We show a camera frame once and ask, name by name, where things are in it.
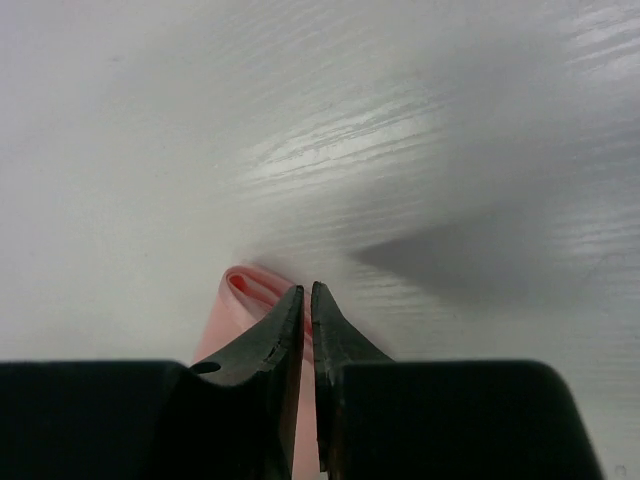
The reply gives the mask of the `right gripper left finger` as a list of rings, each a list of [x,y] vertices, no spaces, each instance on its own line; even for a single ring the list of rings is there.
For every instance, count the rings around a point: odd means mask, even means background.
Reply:
[[[32,361],[1,367],[5,479],[288,479],[304,290],[192,366]]]

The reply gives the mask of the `pink cloth napkin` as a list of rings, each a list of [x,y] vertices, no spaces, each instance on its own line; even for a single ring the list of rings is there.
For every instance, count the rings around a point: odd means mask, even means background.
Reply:
[[[256,266],[228,269],[197,349],[216,388],[202,440],[217,479],[394,479],[404,470],[382,383],[390,358],[328,287]]]

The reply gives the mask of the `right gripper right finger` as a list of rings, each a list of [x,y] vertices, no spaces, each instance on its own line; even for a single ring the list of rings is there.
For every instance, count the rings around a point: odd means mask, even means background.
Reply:
[[[320,468],[332,479],[599,479],[574,398],[533,360],[400,362],[311,294]]]

